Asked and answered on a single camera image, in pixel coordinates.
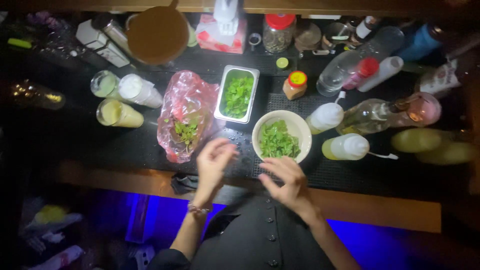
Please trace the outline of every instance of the hand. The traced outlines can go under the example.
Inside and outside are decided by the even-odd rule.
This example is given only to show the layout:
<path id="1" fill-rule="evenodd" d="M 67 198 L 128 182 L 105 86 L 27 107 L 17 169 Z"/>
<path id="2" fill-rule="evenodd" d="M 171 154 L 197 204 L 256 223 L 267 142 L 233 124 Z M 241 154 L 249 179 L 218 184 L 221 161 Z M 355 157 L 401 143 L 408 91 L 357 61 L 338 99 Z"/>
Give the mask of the hand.
<path id="1" fill-rule="evenodd" d="M 317 218 L 319 209 L 314 206 L 308 192 L 307 177 L 293 159 L 286 156 L 265 158 L 260 168 L 272 172 L 285 183 L 279 187 L 268 175 L 262 173 L 258 176 L 272 198 L 294 211 L 307 224 Z"/>
<path id="2" fill-rule="evenodd" d="M 236 145 L 226 138 L 208 142 L 197 157 L 198 188 L 193 205 L 203 207 L 212 202 L 217 191 L 223 186 L 223 170 L 239 154 Z"/>

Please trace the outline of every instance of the brown lid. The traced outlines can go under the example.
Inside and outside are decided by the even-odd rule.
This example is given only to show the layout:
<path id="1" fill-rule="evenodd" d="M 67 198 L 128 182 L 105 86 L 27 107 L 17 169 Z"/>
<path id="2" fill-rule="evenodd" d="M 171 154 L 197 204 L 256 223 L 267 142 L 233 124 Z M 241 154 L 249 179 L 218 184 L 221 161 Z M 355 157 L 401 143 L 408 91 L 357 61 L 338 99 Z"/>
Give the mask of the brown lid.
<path id="1" fill-rule="evenodd" d="M 175 6 L 153 7 L 140 13 L 130 22 L 126 34 L 132 54 L 150 65 L 177 58 L 189 38 L 187 20 Z"/>

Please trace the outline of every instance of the person's left hand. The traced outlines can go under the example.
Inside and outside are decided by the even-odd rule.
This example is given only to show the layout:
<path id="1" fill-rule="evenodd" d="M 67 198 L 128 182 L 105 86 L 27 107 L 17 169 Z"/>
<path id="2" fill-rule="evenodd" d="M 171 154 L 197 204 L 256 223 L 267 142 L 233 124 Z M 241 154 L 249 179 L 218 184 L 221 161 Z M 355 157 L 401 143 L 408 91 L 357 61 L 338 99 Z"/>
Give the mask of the person's left hand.
<path id="1" fill-rule="evenodd" d="M 226 138 L 208 142 L 197 157 L 198 188 L 193 205 L 203 207 L 211 203 L 222 187 L 223 171 L 239 153 L 236 145 Z"/>

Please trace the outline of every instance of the pink plastic bag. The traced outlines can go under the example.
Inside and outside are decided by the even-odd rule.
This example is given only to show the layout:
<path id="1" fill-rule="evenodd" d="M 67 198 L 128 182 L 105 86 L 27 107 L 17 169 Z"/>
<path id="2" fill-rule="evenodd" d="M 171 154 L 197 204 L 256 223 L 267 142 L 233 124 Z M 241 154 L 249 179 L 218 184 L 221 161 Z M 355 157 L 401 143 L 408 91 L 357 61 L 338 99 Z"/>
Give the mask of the pink plastic bag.
<path id="1" fill-rule="evenodd" d="M 156 135 L 170 162 L 189 162 L 196 147 L 212 134 L 219 89 L 218 84 L 208 84 L 188 70 L 172 76 Z"/>

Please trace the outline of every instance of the lime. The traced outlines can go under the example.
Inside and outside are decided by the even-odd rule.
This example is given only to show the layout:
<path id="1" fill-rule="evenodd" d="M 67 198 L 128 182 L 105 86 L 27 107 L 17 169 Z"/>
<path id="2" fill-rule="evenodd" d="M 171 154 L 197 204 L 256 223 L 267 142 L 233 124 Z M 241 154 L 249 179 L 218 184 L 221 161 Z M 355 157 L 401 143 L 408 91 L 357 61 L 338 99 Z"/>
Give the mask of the lime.
<path id="1" fill-rule="evenodd" d="M 288 66 L 288 59 L 285 57 L 278 58 L 276 61 L 276 66 L 280 69 L 284 69 Z"/>

